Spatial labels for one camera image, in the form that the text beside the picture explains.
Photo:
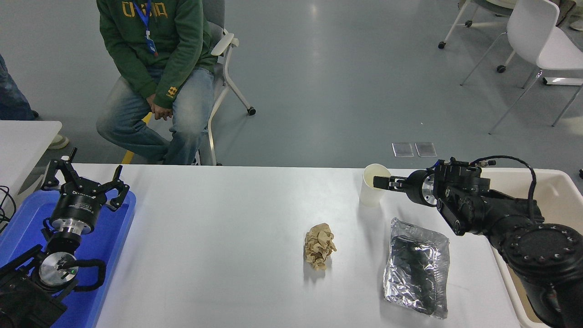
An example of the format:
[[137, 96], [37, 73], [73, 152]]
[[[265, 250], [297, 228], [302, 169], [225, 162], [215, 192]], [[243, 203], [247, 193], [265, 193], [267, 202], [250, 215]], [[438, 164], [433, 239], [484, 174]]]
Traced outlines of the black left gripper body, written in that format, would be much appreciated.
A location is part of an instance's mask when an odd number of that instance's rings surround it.
[[50, 216], [54, 229], [94, 229], [105, 204], [106, 191], [96, 186], [78, 189], [74, 183], [60, 187], [60, 197]]

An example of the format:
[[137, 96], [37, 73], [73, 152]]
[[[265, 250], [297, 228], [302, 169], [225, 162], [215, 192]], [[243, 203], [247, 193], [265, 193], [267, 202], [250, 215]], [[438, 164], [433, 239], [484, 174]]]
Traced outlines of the seated person's left hand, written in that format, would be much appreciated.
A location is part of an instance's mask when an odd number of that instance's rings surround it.
[[152, 103], [150, 107], [155, 120], [166, 121], [173, 118], [174, 114], [172, 108], [163, 108], [155, 103]]

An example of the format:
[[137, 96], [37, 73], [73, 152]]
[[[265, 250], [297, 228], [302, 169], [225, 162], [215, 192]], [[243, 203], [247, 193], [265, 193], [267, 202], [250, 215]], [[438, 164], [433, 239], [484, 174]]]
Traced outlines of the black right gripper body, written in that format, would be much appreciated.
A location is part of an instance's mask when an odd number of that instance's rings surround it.
[[405, 193], [408, 199], [415, 204], [428, 206], [423, 195], [423, 185], [427, 176], [426, 170], [415, 170], [405, 179]]

